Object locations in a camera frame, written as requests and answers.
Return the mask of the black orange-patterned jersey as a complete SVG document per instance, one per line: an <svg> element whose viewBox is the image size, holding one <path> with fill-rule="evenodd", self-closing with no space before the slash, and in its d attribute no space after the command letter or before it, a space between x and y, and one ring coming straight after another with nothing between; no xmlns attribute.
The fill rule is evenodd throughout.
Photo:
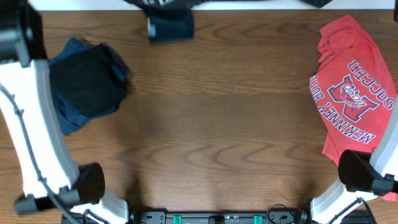
<svg viewBox="0 0 398 224"><path fill-rule="evenodd" d="M192 8L227 0L124 0L139 7L147 18L149 42L192 39L195 21Z"/></svg>

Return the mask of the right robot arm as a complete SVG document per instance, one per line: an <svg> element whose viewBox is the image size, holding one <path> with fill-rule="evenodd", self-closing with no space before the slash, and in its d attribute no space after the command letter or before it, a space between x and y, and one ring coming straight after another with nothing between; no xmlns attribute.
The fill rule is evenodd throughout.
<svg viewBox="0 0 398 224"><path fill-rule="evenodd" d="M372 153L346 150L338 166L338 179L310 202L315 223L341 223L343 218L367 202L388 193L397 193L397 107L386 131Z"/></svg>

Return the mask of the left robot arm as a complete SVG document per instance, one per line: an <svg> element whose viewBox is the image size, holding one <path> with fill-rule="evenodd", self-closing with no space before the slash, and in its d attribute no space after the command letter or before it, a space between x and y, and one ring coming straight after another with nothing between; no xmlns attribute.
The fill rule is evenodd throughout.
<svg viewBox="0 0 398 224"><path fill-rule="evenodd" d="M106 188L101 166L79 166L67 149L49 74L41 15L27 1L2 1L1 112L23 180L15 211L57 208L70 223L128 223L128 204Z"/></svg>

